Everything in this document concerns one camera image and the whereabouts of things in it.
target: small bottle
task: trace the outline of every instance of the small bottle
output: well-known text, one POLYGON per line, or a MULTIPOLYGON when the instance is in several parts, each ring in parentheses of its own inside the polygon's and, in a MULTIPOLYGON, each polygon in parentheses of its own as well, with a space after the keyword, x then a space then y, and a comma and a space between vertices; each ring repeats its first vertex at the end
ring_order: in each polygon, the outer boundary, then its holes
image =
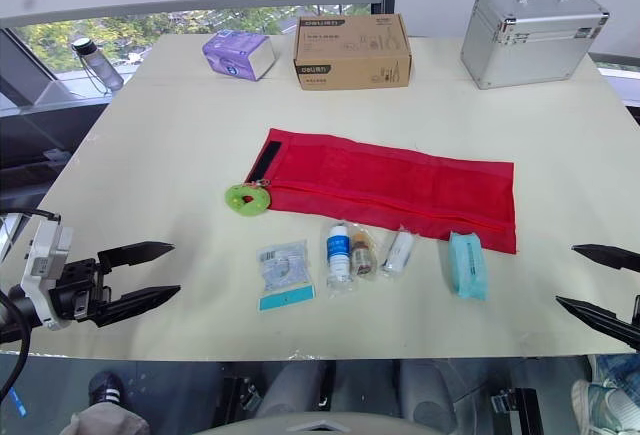
POLYGON ((73 50, 84 62, 93 69, 105 87, 115 92, 124 85, 122 76, 113 68, 109 60, 96 47, 90 38, 79 38, 71 44, 73 50))
POLYGON ((353 246, 351 247, 351 271, 359 277, 369 278, 374 275, 376 262, 369 248, 367 236, 358 232, 353 236, 353 246))
POLYGON ((335 225, 327 238, 327 259, 329 261, 329 283, 351 282, 349 271, 349 235, 347 227, 335 225))
POLYGON ((390 276, 400 275, 409 261, 413 242, 414 236, 411 233, 400 230, 393 240, 387 259, 382 264, 382 271, 390 276))

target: bottle cap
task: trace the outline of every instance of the bottle cap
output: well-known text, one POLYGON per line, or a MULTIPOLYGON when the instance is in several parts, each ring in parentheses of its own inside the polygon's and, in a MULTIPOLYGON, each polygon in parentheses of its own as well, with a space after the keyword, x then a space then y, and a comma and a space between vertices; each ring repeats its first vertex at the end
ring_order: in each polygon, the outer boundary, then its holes
POLYGON ((329 230, 329 236, 330 237, 335 237, 335 236, 347 236, 347 227, 345 227, 344 225, 334 225, 333 227, 331 227, 331 230, 329 230))
POLYGON ((362 242, 365 245, 367 245, 367 242, 368 242, 367 236, 362 232, 358 232, 353 236, 353 242, 354 243, 362 242))
POLYGON ((91 55, 93 52, 98 50, 98 47, 93 43, 93 40, 87 37, 79 38, 73 42, 71 44, 71 48, 73 48, 78 55, 91 55))

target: green keychain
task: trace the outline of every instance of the green keychain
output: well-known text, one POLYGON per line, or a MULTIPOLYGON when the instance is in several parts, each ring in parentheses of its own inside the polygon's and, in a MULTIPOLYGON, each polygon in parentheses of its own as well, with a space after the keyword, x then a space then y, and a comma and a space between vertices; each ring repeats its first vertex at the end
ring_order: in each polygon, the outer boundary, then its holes
POLYGON ((271 197, 263 187, 269 185, 266 180, 234 185, 224 194, 224 200, 236 213, 245 217, 260 215, 271 203, 271 197))

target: zipper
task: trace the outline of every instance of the zipper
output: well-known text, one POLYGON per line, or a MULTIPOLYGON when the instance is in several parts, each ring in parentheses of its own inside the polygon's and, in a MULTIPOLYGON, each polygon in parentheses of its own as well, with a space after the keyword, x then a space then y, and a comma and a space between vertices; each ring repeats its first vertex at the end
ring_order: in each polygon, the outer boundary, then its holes
POLYGON ((481 221, 477 221, 477 220, 472 220, 470 218, 466 218, 466 217, 460 217, 458 215, 442 215, 442 214, 433 214, 433 213, 429 213, 429 212, 425 212, 425 211, 420 211, 420 210, 415 210, 412 208, 407 208, 404 207, 402 205, 399 204, 394 204, 388 201, 381 201, 381 200, 376 200, 373 198, 356 198, 356 197, 348 197, 348 196, 344 196, 344 195, 337 195, 333 192, 330 191, 326 191, 326 190, 318 190, 318 189, 309 189, 309 188, 301 188, 301 187, 296 187, 294 185, 291 184, 287 184, 286 182, 279 182, 279 181, 270 181, 269 182, 269 188, 272 189, 278 189, 278 190, 285 190, 285 191, 289 191, 289 192, 300 192, 300 193, 319 193, 322 195, 329 195, 331 197, 335 197, 338 198, 340 200, 346 200, 349 202, 353 202, 353 203, 360 203, 360 204, 367 204, 367 205, 378 205, 381 207, 387 207, 387 208, 393 208, 395 210, 401 210, 403 212, 407 212, 407 213, 414 213, 416 215, 422 215, 422 216, 427 216, 436 220, 449 220, 452 222, 463 222, 463 223, 468 223, 470 225, 476 225, 482 228, 486 228, 489 230, 494 230, 494 231, 504 231, 507 230, 509 227, 503 227, 503 226, 499 226, 499 225, 495 225, 495 224, 491 224, 491 223, 487 223, 487 222, 481 222, 481 221))

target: purple box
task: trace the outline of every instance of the purple box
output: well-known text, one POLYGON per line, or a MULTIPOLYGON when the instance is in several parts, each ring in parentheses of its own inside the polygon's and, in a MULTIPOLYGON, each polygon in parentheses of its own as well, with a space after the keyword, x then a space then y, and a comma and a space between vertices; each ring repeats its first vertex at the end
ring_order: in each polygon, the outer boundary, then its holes
POLYGON ((269 37, 237 30, 220 30, 202 53, 214 71, 247 80, 259 80, 276 59, 269 37))

